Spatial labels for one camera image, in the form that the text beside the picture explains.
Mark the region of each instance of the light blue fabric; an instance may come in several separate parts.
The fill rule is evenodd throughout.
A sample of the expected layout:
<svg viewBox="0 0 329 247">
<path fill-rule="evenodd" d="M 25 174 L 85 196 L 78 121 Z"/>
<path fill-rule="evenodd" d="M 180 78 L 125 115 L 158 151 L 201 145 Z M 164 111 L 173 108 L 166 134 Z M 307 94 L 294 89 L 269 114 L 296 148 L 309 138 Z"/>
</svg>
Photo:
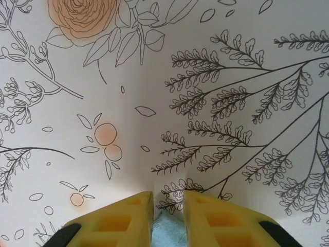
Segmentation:
<svg viewBox="0 0 329 247">
<path fill-rule="evenodd" d="M 153 224 L 152 247 L 187 247 L 184 222 L 162 211 Z"/>
</svg>

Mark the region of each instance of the orange rose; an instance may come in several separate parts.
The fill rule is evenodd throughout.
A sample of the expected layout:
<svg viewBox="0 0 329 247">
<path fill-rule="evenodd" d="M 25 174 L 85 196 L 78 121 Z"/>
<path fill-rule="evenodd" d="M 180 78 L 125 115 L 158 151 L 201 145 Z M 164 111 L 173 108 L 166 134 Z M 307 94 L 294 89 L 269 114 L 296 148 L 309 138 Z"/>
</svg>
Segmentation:
<svg viewBox="0 0 329 247">
<path fill-rule="evenodd" d="M 48 0 L 50 18 L 79 46 L 110 33 L 107 28 L 119 5 L 120 0 Z"/>
</svg>

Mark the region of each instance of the yellow foam piece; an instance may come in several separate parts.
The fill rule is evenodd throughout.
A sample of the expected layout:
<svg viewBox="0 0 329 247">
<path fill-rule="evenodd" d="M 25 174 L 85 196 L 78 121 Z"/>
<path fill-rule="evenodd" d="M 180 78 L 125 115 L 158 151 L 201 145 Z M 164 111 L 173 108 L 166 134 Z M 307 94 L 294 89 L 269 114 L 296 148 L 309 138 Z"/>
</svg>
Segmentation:
<svg viewBox="0 0 329 247">
<path fill-rule="evenodd" d="M 151 247 L 153 215 L 152 192 L 138 193 L 66 223 L 81 225 L 67 247 Z"/>
<path fill-rule="evenodd" d="M 272 218 L 203 193 L 185 191 L 184 221 L 189 247 L 280 247 L 259 225 Z"/>
</svg>

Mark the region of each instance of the yellow plastic object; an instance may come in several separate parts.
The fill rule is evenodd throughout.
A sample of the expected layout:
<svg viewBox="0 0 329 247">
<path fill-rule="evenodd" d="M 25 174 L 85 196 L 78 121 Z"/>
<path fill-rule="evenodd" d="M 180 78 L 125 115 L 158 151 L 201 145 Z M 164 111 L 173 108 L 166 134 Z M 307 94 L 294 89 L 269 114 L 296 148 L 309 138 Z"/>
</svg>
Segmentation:
<svg viewBox="0 0 329 247">
<path fill-rule="evenodd" d="M 151 247 L 153 215 L 152 192 L 138 193 L 66 223 L 81 225 L 67 247 Z"/>
<path fill-rule="evenodd" d="M 259 225 L 272 218 L 199 192 L 185 191 L 184 221 L 189 247 L 280 247 Z"/>
</svg>

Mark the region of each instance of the wallpaper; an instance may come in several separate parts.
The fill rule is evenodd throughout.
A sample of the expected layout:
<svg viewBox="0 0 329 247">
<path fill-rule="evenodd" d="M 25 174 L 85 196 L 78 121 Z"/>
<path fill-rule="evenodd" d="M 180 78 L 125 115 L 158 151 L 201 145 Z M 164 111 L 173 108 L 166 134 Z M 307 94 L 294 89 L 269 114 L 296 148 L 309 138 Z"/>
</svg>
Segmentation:
<svg viewBox="0 0 329 247">
<path fill-rule="evenodd" d="M 195 190 L 329 246 L 325 0 L 0 0 L 0 246 Z"/>
</svg>

